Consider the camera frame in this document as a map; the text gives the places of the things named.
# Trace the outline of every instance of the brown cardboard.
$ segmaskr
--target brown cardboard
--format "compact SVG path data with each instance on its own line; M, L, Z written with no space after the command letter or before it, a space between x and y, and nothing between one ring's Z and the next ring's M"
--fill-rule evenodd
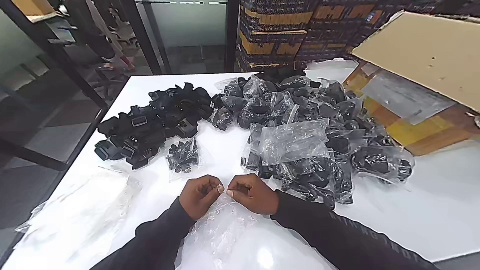
M55 10L47 0L12 0L24 15L47 15Z
M401 13L352 54L480 111L480 24Z

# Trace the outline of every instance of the stacked boxes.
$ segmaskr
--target stacked boxes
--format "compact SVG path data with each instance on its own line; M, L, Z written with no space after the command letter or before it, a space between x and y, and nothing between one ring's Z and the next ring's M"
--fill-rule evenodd
M260 71L294 61L318 0L241 0L237 62Z
M297 53L299 62L345 57L400 10L429 13L442 0L323 0Z
M319 0L241 0L240 20L254 31L306 29Z
M244 71L345 57L400 10L443 0L240 0L237 62Z

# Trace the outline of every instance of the black long-sleeve shirt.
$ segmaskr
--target black long-sleeve shirt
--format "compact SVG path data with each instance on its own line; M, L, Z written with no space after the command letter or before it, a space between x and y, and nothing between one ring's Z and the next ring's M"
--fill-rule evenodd
M383 233L339 216L322 204L276 192L278 211L271 218L297 231L339 270L437 270ZM177 198L159 218L140 224L132 240L91 270L175 269L180 242L194 224Z

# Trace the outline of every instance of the glass wall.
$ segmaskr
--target glass wall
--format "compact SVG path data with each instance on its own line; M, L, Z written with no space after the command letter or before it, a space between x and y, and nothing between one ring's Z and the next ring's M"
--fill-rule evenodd
M224 72L226 1L135 2L156 52L172 74Z

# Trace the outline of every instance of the white tabletop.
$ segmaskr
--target white tabletop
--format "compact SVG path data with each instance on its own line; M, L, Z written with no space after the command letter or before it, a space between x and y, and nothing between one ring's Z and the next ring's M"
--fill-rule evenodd
M342 68L328 77L340 80L352 70ZM248 78L251 74L133 76L105 119L116 116L121 111L128 112L132 105L147 105L148 92L165 90L175 84L183 87L184 82L190 82L194 87L201 86L213 95L220 92L214 87L215 82L239 76ZM307 74L312 79L318 76L313 72ZM243 172L240 157L248 136L249 132L239 127L220 132L210 123L200 122L197 141L199 148L207 149L208 153L201 153L201 157L207 157L204 160L206 164L192 172L192 177L208 173L217 176L225 186L228 185L235 174ZM131 171L124 160L105 162L96 156L93 152L94 145L103 139L105 136L98 132L92 135L52 198L69 192L76 182L83 181L80 179L82 175L94 171L98 166L121 169L129 181L138 180L142 185L141 191L131 199L121 227L109 232L107 236L97 235L100 239L95 244L98 252L84 255L88 258L82 262L72 256L59 258L52 254L52 250L36 243L36 248L32 245L18 246L3 269L27 269L33 266L35 269L87 269L133 238L136 226L157 218L180 194L185 182L169 181L170 171L164 152L153 158L148 166ZM172 141L175 139L167 141L166 146ZM405 248L414 250L431 261L479 251L480 231L475 229L480 224L479 157L480 144L463 142L450 150L417 157L413 175L405 185L385 185L368 179L354 179L354 204L337 204L335 211L387 234ZM108 190L109 185L106 183L99 188ZM99 195L85 195L84 199L97 199L92 196ZM82 210L82 205L78 205L72 212L80 213ZM74 232L80 230L81 228L75 228ZM256 241L266 243L268 237L266 234L263 239ZM58 241L62 246L56 244L57 249L77 248L69 241Z

